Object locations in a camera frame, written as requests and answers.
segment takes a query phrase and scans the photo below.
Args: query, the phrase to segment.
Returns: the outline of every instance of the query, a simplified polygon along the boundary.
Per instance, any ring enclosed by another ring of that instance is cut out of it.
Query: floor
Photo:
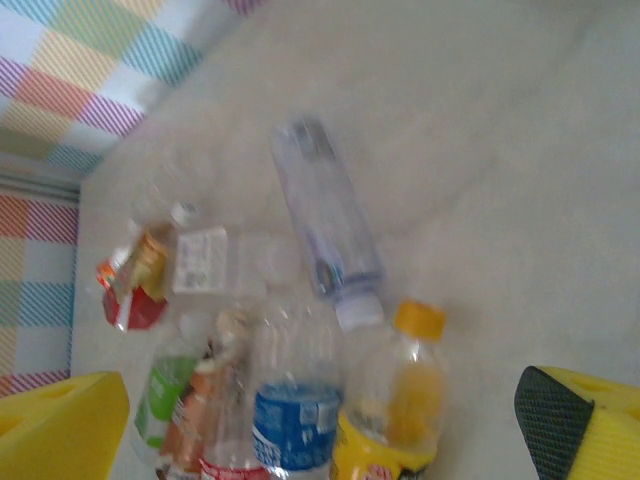
[[[126,241],[141,181],[179,152],[217,214],[288,231],[270,135],[316,111],[387,305],[449,314],[429,479],[535,479],[513,412],[526,366],[640,384],[639,50],[635,1],[272,2],[84,182],[72,373],[119,370],[140,396],[159,333],[111,328],[93,269]],[[112,478],[145,475],[124,442]]]

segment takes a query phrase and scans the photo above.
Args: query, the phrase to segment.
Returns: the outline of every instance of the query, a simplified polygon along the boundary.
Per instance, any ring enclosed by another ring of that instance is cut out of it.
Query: white bottle label
[[[178,237],[174,293],[224,293],[227,276],[228,237],[213,228]]]

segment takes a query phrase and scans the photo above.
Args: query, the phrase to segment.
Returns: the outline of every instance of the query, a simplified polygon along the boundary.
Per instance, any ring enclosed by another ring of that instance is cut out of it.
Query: white bottle cap
[[[255,253],[255,268],[271,286],[292,286],[302,273],[298,243],[292,237],[268,236]]]
[[[209,335],[215,333],[215,319],[210,313],[190,310],[180,316],[178,328],[185,340],[204,342]]]
[[[193,203],[176,203],[171,209],[171,218],[181,227],[186,227],[200,217],[200,211]]]
[[[347,297],[340,300],[335,307],[338,323],[345,333],[357,327],[384,322],[382,304],[378,297],[371,292]]]

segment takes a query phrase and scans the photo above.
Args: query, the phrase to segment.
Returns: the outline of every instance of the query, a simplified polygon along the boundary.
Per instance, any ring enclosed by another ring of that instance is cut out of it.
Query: bottle cap
[[[190,310],[180,316],[178,328],[185,340],[204,342],[215,332],[215,321],[210,313]]]
[[[271,286],[291,286],[300,277],[302,259],[293,238],[269,235],[255,255],[255,268]]]
[[[335,307],[338,323],[345,333],[357,327],[376,325],[384,321],[384,310],[380,300],[372,292],[344,298]]]
[[[193,203],[176,203],[171,209],[171,218],[181,227],[186,227],[200,216]]]
[[[446,322],[443,311],[416,300],[405,300],[398,307],[394,325],[410,337],[439,342]]]

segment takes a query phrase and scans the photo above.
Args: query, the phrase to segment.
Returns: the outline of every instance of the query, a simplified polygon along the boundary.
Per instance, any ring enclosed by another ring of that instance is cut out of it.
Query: checkered cloth
[[[69,376],[77,217],[0,193],[0,397]]]
[[[259,3],[0,0],[0,173],[91,172]]]

